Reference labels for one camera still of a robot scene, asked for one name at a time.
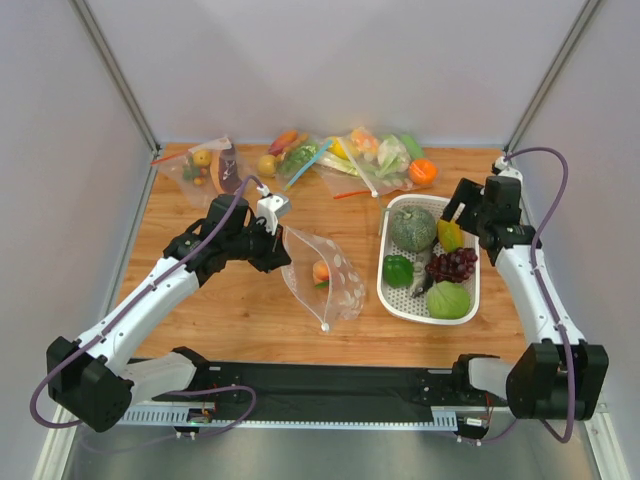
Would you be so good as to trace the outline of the yellow green pepper toy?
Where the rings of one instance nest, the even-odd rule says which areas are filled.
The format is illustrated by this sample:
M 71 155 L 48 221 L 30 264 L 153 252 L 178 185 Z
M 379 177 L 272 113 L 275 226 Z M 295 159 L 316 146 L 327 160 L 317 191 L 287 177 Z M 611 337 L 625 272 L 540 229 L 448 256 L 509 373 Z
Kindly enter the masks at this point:
M 452 253 L 465 246 L 464 234 L 453 221 L 438 220 L 437 238 L 445 253 Z

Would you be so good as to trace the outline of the polka dot zip bag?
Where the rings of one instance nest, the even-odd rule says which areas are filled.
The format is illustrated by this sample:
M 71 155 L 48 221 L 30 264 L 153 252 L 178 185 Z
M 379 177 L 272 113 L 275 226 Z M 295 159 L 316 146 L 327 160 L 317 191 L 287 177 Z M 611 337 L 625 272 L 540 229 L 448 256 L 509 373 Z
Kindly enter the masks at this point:
M 338 244 L 325 237 L 287 227 L 284 246 L 291 264 L 282 268 L 294 297 L 329 333 L 334 324 L 361 313 L 365 282 Z

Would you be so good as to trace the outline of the red apple toy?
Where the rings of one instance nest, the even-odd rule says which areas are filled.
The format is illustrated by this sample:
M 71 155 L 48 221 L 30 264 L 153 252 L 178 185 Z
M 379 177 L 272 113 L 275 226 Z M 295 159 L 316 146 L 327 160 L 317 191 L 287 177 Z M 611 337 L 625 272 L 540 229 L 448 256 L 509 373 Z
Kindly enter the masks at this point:
M 318 260 L 312 267 L 312 277 L 316 288 L 325 288 L 330 283 L 330 270 L 323 260 Z

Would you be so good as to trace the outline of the green bell pepper toy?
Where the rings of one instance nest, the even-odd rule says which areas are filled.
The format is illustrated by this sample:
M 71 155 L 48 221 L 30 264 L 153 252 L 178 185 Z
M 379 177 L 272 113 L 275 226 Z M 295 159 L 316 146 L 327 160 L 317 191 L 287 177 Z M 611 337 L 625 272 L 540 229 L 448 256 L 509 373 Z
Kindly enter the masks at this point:
M 404 288 L 413 281 L 413 265 L 402 255 L 387 255 L 383 259 L 382 278 L 392 288 Z

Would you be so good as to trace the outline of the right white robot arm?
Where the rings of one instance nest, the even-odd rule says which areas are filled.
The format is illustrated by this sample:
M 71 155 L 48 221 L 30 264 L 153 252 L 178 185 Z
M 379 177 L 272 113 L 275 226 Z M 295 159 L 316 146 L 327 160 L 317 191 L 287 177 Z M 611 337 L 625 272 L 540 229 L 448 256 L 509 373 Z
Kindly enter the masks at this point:
M 467 384 L 504 399 L 517 419 L 590 419 L 609 367 L 601 345 L 574 325 L 550 279 L 539 229 L 521 222 L 522 182 L 489 176 L 459 181 L 442 217 L 477 237 L 511 294 L 528 344 L 509 365 L 497 357 L 458 358 Z

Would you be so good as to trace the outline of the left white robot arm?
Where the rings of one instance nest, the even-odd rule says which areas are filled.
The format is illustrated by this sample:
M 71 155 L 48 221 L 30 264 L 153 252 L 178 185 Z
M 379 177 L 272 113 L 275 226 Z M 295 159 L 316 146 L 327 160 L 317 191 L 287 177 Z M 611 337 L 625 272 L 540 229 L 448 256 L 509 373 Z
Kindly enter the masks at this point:
M 206 217 L 174 237 L 144 281 L 107 317 L 74 340 L 59 337 L 46 352 L 49 397 L 101 433 L 128 408 L 191 388 L 205 359 L 186 347 L 131 364 L 156 326 L 230 261 L 269 273 L 291 262 L 280 219 L 291 209 L 282 194 L 265 194 L 250 208 L 230 194 L 211 202 Z

